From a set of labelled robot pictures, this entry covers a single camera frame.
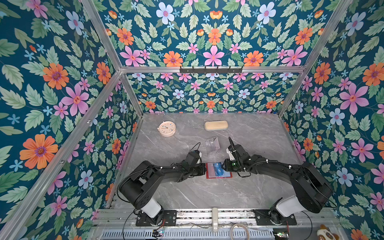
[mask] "brown and white stuffed animal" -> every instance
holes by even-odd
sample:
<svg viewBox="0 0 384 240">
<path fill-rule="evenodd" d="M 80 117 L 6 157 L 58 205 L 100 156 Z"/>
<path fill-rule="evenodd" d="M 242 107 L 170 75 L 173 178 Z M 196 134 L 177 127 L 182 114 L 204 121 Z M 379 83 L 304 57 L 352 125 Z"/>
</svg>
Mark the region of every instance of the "brown and white stuffed animal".
<svg viewBox="0 0 384 240">
<path fill-rule="evenodd" d="M 339 240 L 339 236 L 331 233 L 329 228 L 327 228 L 324 224 L 322 224 L 320 229 L 317 231 L 317 236 L 318 240 Z"/>
</svg>

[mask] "marble table surface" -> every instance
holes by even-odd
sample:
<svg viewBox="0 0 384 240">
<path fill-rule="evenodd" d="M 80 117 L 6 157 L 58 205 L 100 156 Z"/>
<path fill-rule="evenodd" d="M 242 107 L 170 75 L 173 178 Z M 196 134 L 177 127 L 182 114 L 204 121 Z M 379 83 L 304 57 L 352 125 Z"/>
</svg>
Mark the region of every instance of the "marble table surface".
<svg viewBox="0 0 384 240">
<path fill-rule="evenodd" d="M 259 154 L 284 163 L 302 164 L 288 138 L 285 127 L 276 114 L 154 114 L 144 115 L 144 121 L 135 148 L 124 175 L 128 175 L 142 161 L 159 166 L 169 166 L 185 159 L 188 151 L 201 142 L 203 162 L 222 162 L 228 158 L 225 149 L 230 136 L 235 144 L 241 144 L 250 154 Z M 207 121 L 226 120 L 229 128 L 206 131 Z M 176 133 L 172 137 L 160 136 L 157 127 L 163 121 L 173 121 Z M 207 154 L 205 142 L 218 137 L 218 153 Z M 154 198 L 164 208 L 269 208 L 280 197 L 294 195 L 293 187 L 279 179 L 266 175 L 240 178 L 206 179 L 194 177 L 183 182 L 161 184 Z M 116 196 L 112 208 L 127 209 L 132 205 Z"/>
</svg>

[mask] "alarm clock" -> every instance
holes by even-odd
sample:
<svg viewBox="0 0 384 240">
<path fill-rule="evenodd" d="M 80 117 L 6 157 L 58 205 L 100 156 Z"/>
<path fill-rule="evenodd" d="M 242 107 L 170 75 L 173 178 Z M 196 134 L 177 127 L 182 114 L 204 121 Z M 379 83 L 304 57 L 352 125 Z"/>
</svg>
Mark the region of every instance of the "alarm clock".
<svg viewBox="0 0 384 240">
<path fill-rule="evenodd" d="M 176 132 L 176 125 L 174 122 L 165 121 L 157 128 L 160 135 L 163 137 L 170 137 Z"/>
</svg>

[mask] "black mounting plate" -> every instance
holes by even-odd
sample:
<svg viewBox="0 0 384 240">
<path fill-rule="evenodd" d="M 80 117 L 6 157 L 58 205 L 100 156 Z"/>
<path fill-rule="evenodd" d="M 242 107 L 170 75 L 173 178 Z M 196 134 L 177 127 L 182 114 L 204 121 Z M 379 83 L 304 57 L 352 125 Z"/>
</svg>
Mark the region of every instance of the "black mounting plate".
<svg viewBox="0 0 384 240">
<path fill-rule="evenodd" d="M 277 224 L 273 223 L 269 217 L 266 217 L 269 215 L 269 211 L 270 211 L 269 209 L 253 210 L 253 212 L 255 213 L 255 216 L 256 216 L 256 222 L 257 222 L 258 226 L 277 225 Z M 282 220 L 283 220 L 283 223 L 279 224 L 279 225 L 286 225 L 287 221 L 288 221 L 288 225 L 290 225 L 290 226 L 297 225 L 295 216 L 293 214 L 289 217 L 284 217 L 284 218 L 282 217 Z"/>
<path fill-rule="evenodd" d="M 164 210 L 164 226 L 176 226 L 176 220 L 177 220 L 177 211 L 176 210 Z M 151 225 L 150 221 L 147 219 L 149 218 L 147 214 L 143 213 L 142 211 L 139 212 L 137 215 L 136 220 L 136 226 L 137 227 L 159 227 L 162 225 L 162 222 L 158 226 Z"/>
</svg>

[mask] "clock face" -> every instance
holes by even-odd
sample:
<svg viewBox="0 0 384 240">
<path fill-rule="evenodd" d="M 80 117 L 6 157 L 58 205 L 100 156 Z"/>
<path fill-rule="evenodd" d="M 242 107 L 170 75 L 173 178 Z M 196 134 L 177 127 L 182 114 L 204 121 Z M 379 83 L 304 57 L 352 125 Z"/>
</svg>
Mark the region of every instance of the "clock face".
<svg viewBox="0 0 384 240">
<path fill-rule="evenodd" d="M 173 122 L 170 122 L 170 121 L 163 122 L 159 126 L 159 131 L 161 133 L 170 133 L 170 132 L 172 132 L 174 130 L 175 130 L 175 124 Z"/>
</svg>

